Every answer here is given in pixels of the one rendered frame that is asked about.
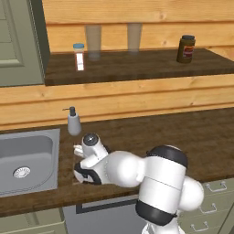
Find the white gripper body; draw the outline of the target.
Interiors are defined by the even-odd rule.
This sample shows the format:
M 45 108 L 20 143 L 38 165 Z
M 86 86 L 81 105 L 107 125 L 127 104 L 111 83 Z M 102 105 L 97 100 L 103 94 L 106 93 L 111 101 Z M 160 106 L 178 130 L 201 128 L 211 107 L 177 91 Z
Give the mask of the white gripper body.
M 84 157 L 82 146 L 80 144 L 74 145 L 73 148 L 74 148 L 75 155 L 80 156 L 80 157 Z

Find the grey soap dispenser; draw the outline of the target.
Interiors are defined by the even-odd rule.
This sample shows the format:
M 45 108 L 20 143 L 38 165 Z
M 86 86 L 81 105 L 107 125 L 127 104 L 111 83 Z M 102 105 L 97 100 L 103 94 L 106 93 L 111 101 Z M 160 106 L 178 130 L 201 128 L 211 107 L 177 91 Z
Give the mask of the grey soap dispenser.
M 76 113 L 76 109 L 74 106 L 70 106 L 68 109 L 68 132 L 72 136 L 77 136 L 81 132 L 81 123 L 80 123 L 80 117 Z

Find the grey steel sink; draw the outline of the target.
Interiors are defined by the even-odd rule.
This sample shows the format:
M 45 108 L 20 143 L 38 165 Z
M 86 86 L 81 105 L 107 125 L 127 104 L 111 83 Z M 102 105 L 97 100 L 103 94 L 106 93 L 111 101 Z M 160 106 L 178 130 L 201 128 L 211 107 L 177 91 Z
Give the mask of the grey steel sink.
M 0 134 L 0 197 L 58 188 L 60 129 Z

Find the grey dishwasher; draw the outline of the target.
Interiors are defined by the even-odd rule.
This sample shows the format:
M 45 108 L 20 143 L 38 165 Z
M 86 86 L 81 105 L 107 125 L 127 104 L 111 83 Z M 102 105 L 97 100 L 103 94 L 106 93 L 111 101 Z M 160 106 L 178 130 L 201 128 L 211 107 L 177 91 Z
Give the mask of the grey dishwasher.
M 137 199 L 137 195 L 100 201 Z M 145 221 L 135 212 L 135 204 L 89 213 L 76 213 L 76 205 L 64 207 L 69 234 L 141 234 Z

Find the grey-green base cupboard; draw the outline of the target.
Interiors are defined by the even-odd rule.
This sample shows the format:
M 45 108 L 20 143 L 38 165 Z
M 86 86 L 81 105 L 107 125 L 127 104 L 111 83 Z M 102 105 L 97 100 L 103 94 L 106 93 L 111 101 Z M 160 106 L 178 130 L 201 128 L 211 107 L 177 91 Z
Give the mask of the grey-green base cupboard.
M 0 234 L 68 234 L 61 208 L 0 218 Z

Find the white bottle with blue lid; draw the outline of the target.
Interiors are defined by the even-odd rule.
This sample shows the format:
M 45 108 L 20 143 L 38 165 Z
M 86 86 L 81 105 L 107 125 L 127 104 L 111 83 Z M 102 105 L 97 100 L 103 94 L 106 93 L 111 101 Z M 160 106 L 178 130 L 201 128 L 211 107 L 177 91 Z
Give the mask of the white bottle with blue lid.
M 75 62 L 76 62 L 76 70 L 83 71 L 84 70 L 84 45 L 82 43 L 75 43 L 73 45 Z

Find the dark wooden shelf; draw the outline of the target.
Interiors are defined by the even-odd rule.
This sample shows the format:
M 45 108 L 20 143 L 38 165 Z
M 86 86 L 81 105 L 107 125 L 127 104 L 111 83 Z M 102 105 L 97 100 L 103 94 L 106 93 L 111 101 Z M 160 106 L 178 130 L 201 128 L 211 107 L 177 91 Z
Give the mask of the dark wooden shelf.
M 99 58 L 84 56 L 84 70 L 77 71 L 75 56 L 55 54 L 49 59 L 45 84 L 48 86 L 170 79 L 206 75 L 234 74 L 234 61 L 204 48 L 194 51 L 192 61 L 176 61 L 175 49 L 102 52 Z

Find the tall clear drinking glass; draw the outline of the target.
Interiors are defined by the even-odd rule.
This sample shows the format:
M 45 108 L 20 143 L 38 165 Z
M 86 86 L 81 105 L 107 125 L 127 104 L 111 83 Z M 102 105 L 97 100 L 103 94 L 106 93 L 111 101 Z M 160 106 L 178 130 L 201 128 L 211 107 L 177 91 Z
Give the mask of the tall clear drinking glass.
M 141 23 L 129 23 L 127 25 L 127 45 L 130 53 L 137 53 L 139 51 L 141 34 Z
M 101 57 L 101 26 L 85 26 L 88 56 L 90 60 L 98 60 Z

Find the dark jar with red label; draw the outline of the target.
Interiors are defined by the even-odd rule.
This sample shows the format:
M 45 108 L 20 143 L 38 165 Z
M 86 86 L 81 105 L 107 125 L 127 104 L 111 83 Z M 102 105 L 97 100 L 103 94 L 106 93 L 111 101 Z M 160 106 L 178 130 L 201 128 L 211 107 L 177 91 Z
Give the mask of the dark jar with red label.
M 179 63 L 190 63 L 192 61 L 193 51 L 196 39 L 192 35 L 183 35 L 179 41 L 176 61 Z

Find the grey-green wall cupboard door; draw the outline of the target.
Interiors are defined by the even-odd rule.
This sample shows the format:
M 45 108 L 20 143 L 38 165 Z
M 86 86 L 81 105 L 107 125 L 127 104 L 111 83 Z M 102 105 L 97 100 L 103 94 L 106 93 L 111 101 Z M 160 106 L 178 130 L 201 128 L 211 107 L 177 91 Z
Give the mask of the grey-green wall cupboard door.
M 0 87 L 44 84 L 49 56 L 42 0 L 0 0 Z

